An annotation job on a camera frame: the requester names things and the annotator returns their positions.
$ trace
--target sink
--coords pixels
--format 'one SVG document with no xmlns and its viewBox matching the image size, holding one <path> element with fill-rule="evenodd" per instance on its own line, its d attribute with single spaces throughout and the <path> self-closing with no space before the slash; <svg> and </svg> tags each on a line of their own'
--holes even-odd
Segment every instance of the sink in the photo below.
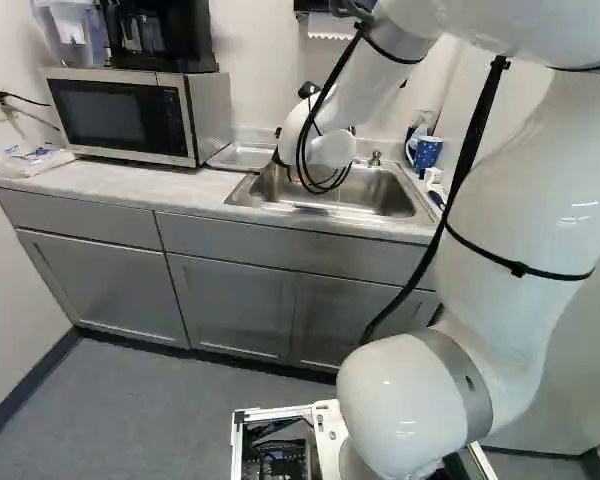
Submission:
<svg viewBox="0 0 600 480">
<path fill-rule="evenodd" d="M 314 168 L 311 175 L 320 182 L 332 172 Z M 290 181 L 286 169 L 270 163 L 259 175 L 247 175 L 225 203 L 350 218 L 428 219 L 432 224 L 427 208 L 414 198 L 418 193 L 411 180 L 400 166 L 390 162 L 379 167 L 354 163 L 344 183 L 322 195 L 305 190 L 295 174 Z"/>
</svg>

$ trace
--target cabinet door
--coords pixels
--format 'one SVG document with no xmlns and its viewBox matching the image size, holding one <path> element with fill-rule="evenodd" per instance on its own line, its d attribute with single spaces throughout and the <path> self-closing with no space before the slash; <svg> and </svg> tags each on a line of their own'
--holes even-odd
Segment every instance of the cabinet door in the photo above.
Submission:
<svg viewBox="0 0 600 480">
<path fill-rule="evenodd" d="M 364 328 L 398 294 L 397 287 L 299 275 L 291 360 L 298 366 L 336 370 L 355 350 Z M 414 291 L 381 324 L 374 340 L 426 326 L 439 305 L 435 293 Z"/>
<path fill-rule="evenodd" d="M 167 255 L 191 345 L 267 361 L 289 358 L 295 275 Z"/>
<path fill-rule="evenodd" d="M 189 346 L 163 253 L 17 232 L 75 324 L 156 343 Z"/>
</svg>

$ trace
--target wall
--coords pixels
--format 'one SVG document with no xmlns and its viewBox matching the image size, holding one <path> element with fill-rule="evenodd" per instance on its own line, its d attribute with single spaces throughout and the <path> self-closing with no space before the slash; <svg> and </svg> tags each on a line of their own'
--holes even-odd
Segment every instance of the wall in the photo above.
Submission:
<svg viewBox="0 0 600 480">
<path fill-rule="evenodd" d="M 493 54 L 478 48 L 463 49 L 436 131 L 446 140 L 439 164 L 449 171 L 448 180 L 492 59 Z M 545 67 L 514 61 L 503 76 L 478 161 L 524 123 L 552 78 Z M 600 444 L 600 262 L 558 323 L 531 408 L 483 443 L 563 454 L 580 454 Z"/>
<path fill-rule="evenodd" d="M 299 98 L 306 80 L 323 84 L 345 47 L 339 40 L 310 39 L 307 22 L 298 22 L 293 0 L 212 0 L 214 49 L 223 71 L 231 73 L 235 121 L 242 128 L 280 125 Z M 454 64 L 455 39 L 446 37 L 418 67 L 409 85 L 396 90 L 390 111 L 366 125 L 360 136 L 404 139 L 419 108 L 437 103 L 440 82 Z"/>
<path fill-rule="evenodd" d="M 29 1 L 0 2 L 0 86 L 44 99 L 36 68 L 49 61 Z M 39 107 L 24 109 L 46 114 Z M 22 115 L 17 124 L 32 139 L 57 138 L 48 127 Z M 20 140 L 8 122 L 0 123 L 0 148 Z M 69 327 L 0 209 L 0 402 Z"/>
</svg>

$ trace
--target gray countertop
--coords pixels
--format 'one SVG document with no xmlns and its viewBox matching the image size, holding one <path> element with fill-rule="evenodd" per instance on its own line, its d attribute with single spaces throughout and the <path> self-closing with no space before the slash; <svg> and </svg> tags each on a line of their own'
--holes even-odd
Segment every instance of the gray countertop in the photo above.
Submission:
<svg viewBox="0 0 600 480">
<path fill-rule="evenodd" d="M 0 176 L 0 187 L 219 220 L 405 243 L 427 244 L 435 230 L 433 222 L 430 226 L 382 218 L 362 222 L 225 205 L 225 199 L 244 175 L 206 168 L 183 171 L 76 160 L 31 178 L 10 179 Z M 417 182 L 414 183 L 422 192 Z M 424 195 L 418 200 L 428 203 Z"/>
</svg>

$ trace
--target mug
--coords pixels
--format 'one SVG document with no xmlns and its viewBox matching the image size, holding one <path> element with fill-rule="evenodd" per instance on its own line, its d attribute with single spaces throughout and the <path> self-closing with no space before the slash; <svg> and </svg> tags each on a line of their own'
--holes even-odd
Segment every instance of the mug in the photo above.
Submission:
<svg viewBox="0 0 600 480">
<path fill-rule="evenodd" d="M 406 154 L 417 173 L 435 165 L 442 151 L 442 142 L 440 137 L 428 135 L 412 138 L 407 142 Z M 411 149 L 415 150 L 415 155 L 411 153 Z"/>
</svg>

